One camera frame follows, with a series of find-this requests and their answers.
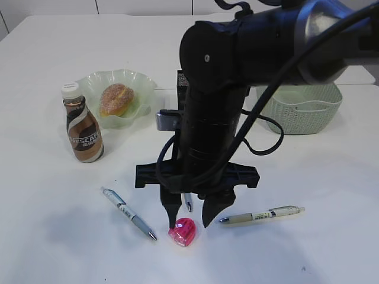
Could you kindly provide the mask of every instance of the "pen clip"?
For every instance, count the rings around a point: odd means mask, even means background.
[[[283,206],[283,207],[277,207],[277,208],[269,209],[268,211],[277,211],[277,210],[291,209],[291,208],[296,208],[296,207],[293,205],[289,205],[289,206]]]

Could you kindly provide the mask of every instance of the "ballpoint pen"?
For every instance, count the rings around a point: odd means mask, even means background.
[[[189,210],[189,212],[192,212],[192,196],[190,193],[185,193],[184,194],[184,202]]]
[[[138,227],[145,235],[147,235],[149,238],[152,238],[153,240],[158,240],[157,237],[154,235],[153,230],[146,225],[146,223],[132,210],[130,207],[128,207],[123,201],[119,195],[107,188],[101,188],[102,193],[122,212],[126,217],[128,217],[134,225]]]
[[[249,221],[254,222],[254,221],[259,221],[259,220],[267,219],[267,218],[275,218],[275,217],[280,217],[280,216],[298,214],[303,211],[305,211],[304,207],[284,206],[284,207],[269,209],[268,211],[255,213],[255,214],[247,213],[247,214],[242,214],[242,215],[229,216],[229,217],[220,219],[219,222],[222,224],[234,224],[234,223],[249,222]]]

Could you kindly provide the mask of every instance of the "pink heart-shaped object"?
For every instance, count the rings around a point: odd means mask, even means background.
[[[186,247],[192,243],[196,235],[196,225],[190,218],[176,221],[175,228],[168,230],[168,235],[180,246]]]

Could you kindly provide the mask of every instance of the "bottle cap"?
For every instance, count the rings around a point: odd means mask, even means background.
[[[79,84],[76,82],[62,86],[63,99],[76,99],[82,95]]]

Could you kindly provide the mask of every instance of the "bun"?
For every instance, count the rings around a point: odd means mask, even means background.
[[[101,95],[100,99],[100,116],[123,115],[132,100],[134,91],[123,84],[110,85]]]

